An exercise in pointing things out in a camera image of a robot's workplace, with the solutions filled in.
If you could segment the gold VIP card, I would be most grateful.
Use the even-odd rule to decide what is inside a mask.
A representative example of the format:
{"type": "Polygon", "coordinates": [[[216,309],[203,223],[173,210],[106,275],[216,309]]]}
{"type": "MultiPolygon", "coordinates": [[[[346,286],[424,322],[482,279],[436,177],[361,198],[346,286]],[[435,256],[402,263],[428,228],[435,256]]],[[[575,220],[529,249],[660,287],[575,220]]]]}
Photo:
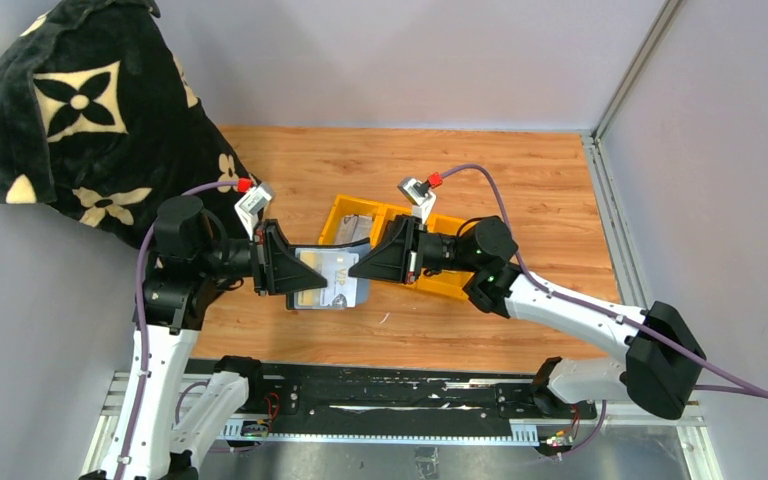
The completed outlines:
{"type": "Polygon", "coordinates": [[[301,249],[297,258],[327,280],[321,289],[296,292],[293,306],[298,309],[341,310],[357,305],[358,279],[348,270],[359,260],[357,253],[341,250],[301,249]]]}

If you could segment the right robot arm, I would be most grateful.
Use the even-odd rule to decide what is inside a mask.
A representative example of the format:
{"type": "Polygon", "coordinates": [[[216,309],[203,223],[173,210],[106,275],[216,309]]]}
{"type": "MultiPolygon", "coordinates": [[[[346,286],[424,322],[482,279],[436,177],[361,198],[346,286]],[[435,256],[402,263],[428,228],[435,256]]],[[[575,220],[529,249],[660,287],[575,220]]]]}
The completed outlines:
{"type": "Polygon", "coordinates": [[[420,275],[466,272],[462,290],[479,311],[527,320],[583,340],[605,357],[576,361],[550,357],[534,375],[526,400],[544,417],[586,401],[630,401],[666,420],[682,417],[705,356],[678,310],[620,305],[560,287],[525,271],[512,258],[517,245],[498,216],[435,233],[399,215],[383,239],[349,274],[412,284],[420,275]]]}

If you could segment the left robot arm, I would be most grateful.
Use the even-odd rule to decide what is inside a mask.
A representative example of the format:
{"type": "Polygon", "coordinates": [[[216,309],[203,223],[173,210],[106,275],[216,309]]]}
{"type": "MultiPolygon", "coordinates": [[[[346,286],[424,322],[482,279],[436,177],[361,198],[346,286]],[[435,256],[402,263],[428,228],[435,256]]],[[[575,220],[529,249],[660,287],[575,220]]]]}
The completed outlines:
{"type": "Polygon", "coordinates": [[[183,375],[206,311],[224,281],[254,281],[260,295],[292,296],[326,279],[299,260],[269,220],[235,239],[194,195],[158,209],[138,255],[134,362],[107,454],[88,479],[195,479],[230,417],[266,400],[260,361],[225,356],[206,390],[176,415],[183,375]]]}

